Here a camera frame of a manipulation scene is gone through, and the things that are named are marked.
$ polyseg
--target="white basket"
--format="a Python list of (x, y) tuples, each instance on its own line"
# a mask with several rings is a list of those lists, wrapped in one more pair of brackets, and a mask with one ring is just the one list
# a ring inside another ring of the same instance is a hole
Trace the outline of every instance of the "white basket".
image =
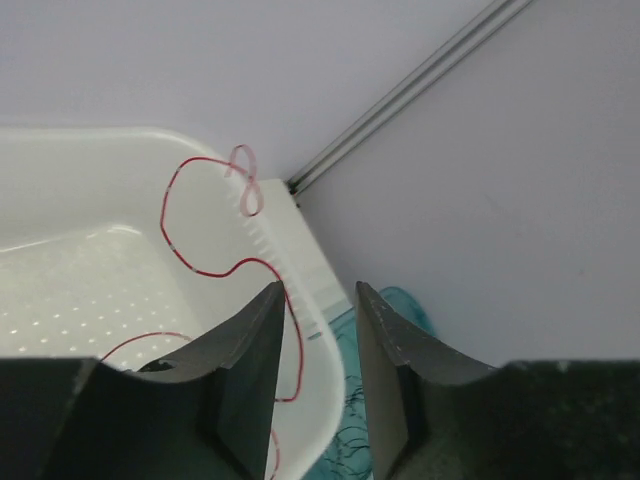
[[(159, 130), (0, 131), (3, 356), (101, 356), (150, 331), (196, 337), (274, 280), (256, 264), (226, 279), (198, 276), (164, 243), (162, 196), (177, 165), (197, 155), (224, 158)], [(340, 355), (268, 218), (241, 215), (244, 181), (236, 174), (225, 178), (225, 171), (208, 163), (185, 168), (171, 191), (166, 227), (201, 270), (223, 272), (242, 258), (260, 257), (283, 276), (305, 338), (305, 371), (298, 400), (275, 406), (280, 450), (275, 478), (297, 479), (338, 426), (344, 399)], [(182, 342), (145, 338), (107, 361), (136, 369)], [(287, 314), (278, 397), (293, 394), (298, 362)], [(272, 445), (267, 478), (275, 468), (275, 453)]]

